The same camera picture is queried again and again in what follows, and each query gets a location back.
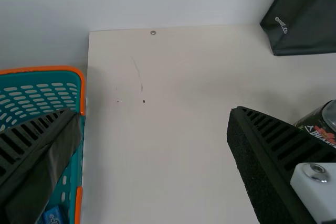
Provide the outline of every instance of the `basket hole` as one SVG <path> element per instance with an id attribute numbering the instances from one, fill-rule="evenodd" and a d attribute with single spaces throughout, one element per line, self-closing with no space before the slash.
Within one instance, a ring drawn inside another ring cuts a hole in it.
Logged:
<path id="1" fill-rule="evenodd" d="M 32 93 L 37 93 L 37 90 L 31 89 L 31 90 L 26 90 L 25 91 L 27 94 L 32 94 Z"/>
<path id="2" fill-rule="evenodd" d="M 39 118 L 38 120 L 46 129 L 49 127 L 49 125 L 42 118 Z"/>
<path id="3" fill-rule="evenodd" d="M 15 104 L 14 103 L 10 103 L 10 104 L 7 104 L 6 106 L 5 106 L 5 108 L 7 109 L 7 108 L 10 108 L 10 107 L 13 107 Z"/>
<path id="4" fill-rule="evenodd" d="M 35 98 L 35 97 L 41 97 L 41 95 L 40 94 L 31 94 L 31 95 L 29 95 L 29 97 L 30 98 Z"/>
<path id="5" fill-rule="evenodd" d="M 22 108 L 30 108 L 30 107 L 33 107 L 34 105 L 32 104 L 27 104 L 27 105 L 22 105 Z"/>
<path id="6" fill-rule="evenodd" d="M 26 85 L 26 86 L 21 86 L 22 89 L 32 89 L 33 86 L 31 85 Z"/>
<path id="7" fill-rule="evenodd" d="M 12 119 L 11 116 L 7 117 L 7 119 L 6 119 L 6 123 L 8 123 L 11 119 Z"/>
<path id="8" fill-rule="evenodd" d="M 65 192 L 63 192 L 63 193 L 61 194 L 61 201 L 62 201 L 62 202 L 65 201 Z"/>
<path id="9" fill-rule="evenodd" d="M 10 102 L 10 99 L 0 101 L 0 105 Z"/>
<path id="10" fill-rule="evenodd" d="M 44 87 L 47 87 L 47 86 L 49 86 L 48 84 L 38 84 L 38 85 L 36 85 L 36 87 L 38 87 L 38 88 L 44 88 Z"/>
<path id="11" fill-rule="evenodd" d="M 34 121 L 31 121 L 30 122 L 33 126 L 34 126 L 34 128 L 35 129 L 37 129 L 37 131 L 40 133 L 40 134 L 42 134 L 43 133 L 43 130 L 34 122 Z"/>
<path id="12" fill-rule="evenodd" d="M 17 146 L 7 135 L 0 134 L 0 138 L 2 138 L 2 140 L 8 144 L 17 154 L 24 154 L 24 151 L 19 146 Z"/>
<path id="13" fill-rule="evenodd" d="M 30 103 L 30 102 L 28 100 L 18 102 L 18 104 L 26 104 L 26 103 Z"/>
<path id="14" fill-rule="evenodd" d="M 26 97 L 14 97 L 14 100 L 23 100 L 26 99 Z"/>
<path id="15" fill-rule="evenodd" d="M 4 89 L 5 91 L 14 91 L 14 90 L 17 90 L 16 87 L 10 87 L 10 88 L 5 88 Z"/>
<path id="16" fill-rule="evenodd" d="M 20 95 L 20 94 L 22 94 L 22 93 L 21 92 L 12 92 L 12 93 L 9 93 L 9 95 L 11 95 L 11 96 Z"/>
<path id="17" fill-rule="evenodd" d="M 17 129 L 12 129 L 12 132 L 25 144 L 27 145 L 28 147 L 31 146 L 31 142 L 28 141 L 27 138 L 25 138 L 21 133 L 20 131 L 18 131 Z"/>
<path id="18" fill-rule="evenodd" d="M 15 108 L 12 108 L 10 111 L 11 112 L 14 112 L 14 111 L 16 111 L 16 110 L 18 110 L 19 109 L 19 107 L 15 107 Z"/>
<path id="19" fill-rule="evenodd" d="M 0 120 L 2 120 L 3 118 L 5 118 L 7 115 L 7 113 L 3 113 L 1 116 L 0 116 Z"/>
<path id="20" fill-rule="evenodd" d="M 15 160 L 9 156 L 3 149 L 0 148 L 0 155 L 6 159 L 11 165 L 14 164 Z"/>
<path id="21" fill-rule="evenodd" d="M 21 128 L 23 128 L 33 140 L 37 140 L 38 137 L 25 124 L 22 124 Z"/>

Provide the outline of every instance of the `plastic basket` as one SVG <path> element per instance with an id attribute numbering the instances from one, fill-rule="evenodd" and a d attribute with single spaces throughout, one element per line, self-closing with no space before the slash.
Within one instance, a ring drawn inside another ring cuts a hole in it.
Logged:
<path id="1" fill-rule="evenodd" d="M 0 131 L 62 108 L 85 121 L 85 79 L 70 66 L 31 67 L 0 71 Z M 83 140 L 64 170 L 46 210 L 61 205 L 70 224 L 80 223 Z"/>

